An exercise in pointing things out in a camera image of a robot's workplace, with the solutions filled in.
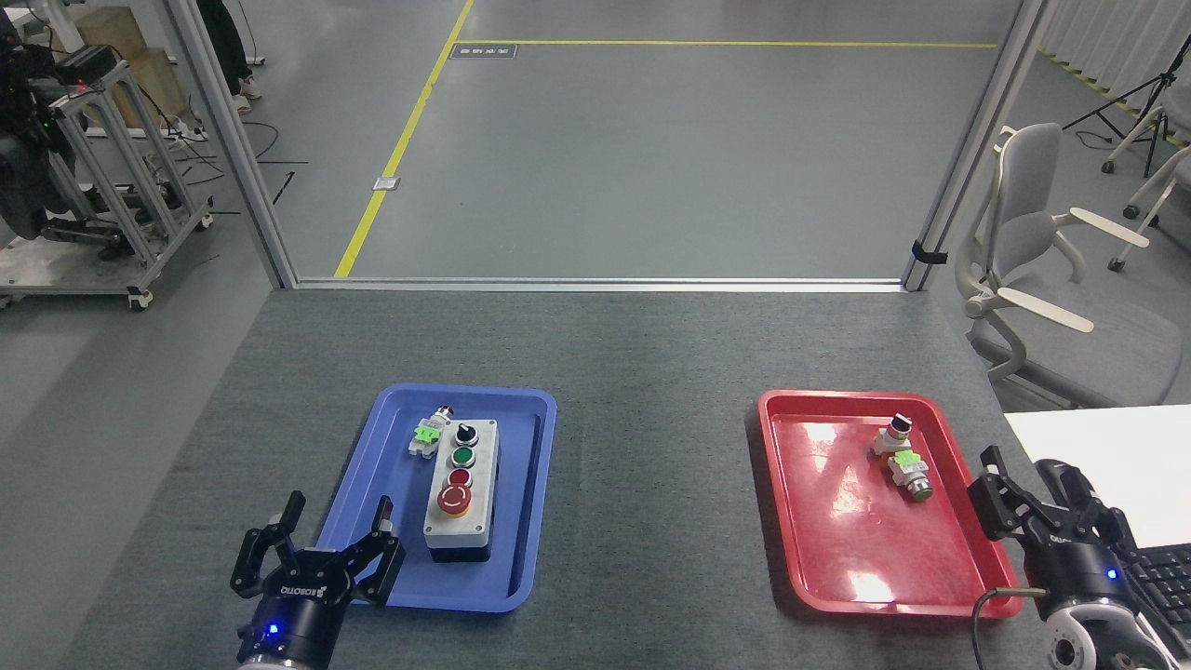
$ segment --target metal rack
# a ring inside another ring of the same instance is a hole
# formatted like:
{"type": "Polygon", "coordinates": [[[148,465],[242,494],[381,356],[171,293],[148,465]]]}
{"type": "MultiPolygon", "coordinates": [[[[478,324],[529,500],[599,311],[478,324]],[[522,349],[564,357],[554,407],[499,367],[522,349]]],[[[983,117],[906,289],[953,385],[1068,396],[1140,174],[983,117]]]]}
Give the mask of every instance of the metal rack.
{"type": "Polygon", "coordinates": [[[145,106],[125,61],[117,63],[99,82],[60,98],[50,109],[76,156],[93,175],[108,211],[102,215],[96,212],[67,161],[51,152],[50,173],[55,186],[69,200],[76,219],[99,221],[113,231],[118,228],[132,252],[104,259],[98,248],[89,244],[17,238],[0,249],[0,293],[7,294],[0,295],[0,306],[13,296],[32,293],[95,293],[126,294],[129,306],[142,311],[152,300],[149,284],[161,275],[186,237],[213,223],[208,213],[211,200],[200,201],[187,189],[166,140],[154,131],[156,119],[145,106]],[[127,100],[141,126],[148,130],[146,145],[135,144],[127,132],[112,131],[126,127],[113,99],[117,92],[127,100]],[[125,190],[108,177],[112,170],[104,165],[85,136],[83,113],[88,108],[99,113],[104,127],[110,130],[108,137],[121,167],[131,174],[132,183],[125,190]],[[160,167],[150,171],[146,158],[160,167]],[[172,202],[167,203],[163,189],[172,202]],[[139,200],[137,208],[143,212],[142,220],[137,220],[125,201],[129,193],[139,200]]]}

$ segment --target red push button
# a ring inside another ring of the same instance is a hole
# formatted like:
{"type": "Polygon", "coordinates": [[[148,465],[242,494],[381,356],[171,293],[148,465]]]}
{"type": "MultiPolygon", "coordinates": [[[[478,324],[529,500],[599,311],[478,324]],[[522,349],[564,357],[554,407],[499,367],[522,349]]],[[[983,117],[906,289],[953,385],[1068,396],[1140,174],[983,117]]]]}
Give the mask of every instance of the red push button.
{"type": "Polygon", "coordinates": [[[470,489],[472,488],[472,471],[470,470],[463,470],[462,468],[457,468],[455,470],[451,470],[450,475],[447,476],[447,483],[443,484],[443,486],[444,487],[450,487],[451,484],[457,484],[460,487],[467,487],[468,489],[470,489]]]}
{"type": "Polygon", "coordinates": [[[463,516],[470,505],[472,490],[467,487],[450,484],[438,491],[438,509],[443,511],[447,516],[463,516]]]}

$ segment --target chair backrest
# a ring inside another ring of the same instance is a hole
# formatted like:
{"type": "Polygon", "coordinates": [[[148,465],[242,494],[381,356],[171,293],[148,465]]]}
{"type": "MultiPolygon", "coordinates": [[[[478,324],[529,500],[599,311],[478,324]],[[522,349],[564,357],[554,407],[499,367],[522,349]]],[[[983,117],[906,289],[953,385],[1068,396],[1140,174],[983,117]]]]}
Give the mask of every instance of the chair backrest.
{"type": "Polygon", "coordinates": [[[1059,159],[1056,123],[1030,125],[1005,140],[997,167],[997,193],[985,231],[985,267],[1000,277],[1041,256],[1058,230],[1047,213],[1059,159]]]}

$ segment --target gray tabletop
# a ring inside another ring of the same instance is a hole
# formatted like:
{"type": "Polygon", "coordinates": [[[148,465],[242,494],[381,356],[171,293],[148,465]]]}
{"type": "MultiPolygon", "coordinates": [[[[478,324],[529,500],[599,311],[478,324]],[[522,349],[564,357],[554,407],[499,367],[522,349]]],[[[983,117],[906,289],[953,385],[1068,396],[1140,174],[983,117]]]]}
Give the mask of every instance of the gray tabletop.
{"type": "MultiPolygon", "coordinates": [[[[62,666],[235,668],[255,607],[227,588],[243,532],[300,489],[312,544],[398,382],[556,399],[536,582],[505,615],[355,607],[332,668],[974,665],[966,620],[793,596],[759,446],[771,389],[910,392],[942,407],[969,469],[999,444],[1027,475],[927,295],[300,290],[268,299],[62,666]],[[449,313],[459,327],[432,326],[449,313]]],[[[1033,606],[986,626],[990,666],[1040,666],[1040,639],[1033,606]]]]}

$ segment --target wheel caster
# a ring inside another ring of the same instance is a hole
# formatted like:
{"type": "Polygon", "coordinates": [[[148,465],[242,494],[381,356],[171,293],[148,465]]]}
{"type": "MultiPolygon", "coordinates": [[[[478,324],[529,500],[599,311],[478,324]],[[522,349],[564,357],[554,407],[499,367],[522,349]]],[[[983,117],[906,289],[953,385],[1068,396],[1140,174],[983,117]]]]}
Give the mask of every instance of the wheel caster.
{"type": "Polygon", "coordinates": [[[129,308],[132,311],[145,311],[152,301],[152,290],[137,290],[129,288],[129,308]]]}

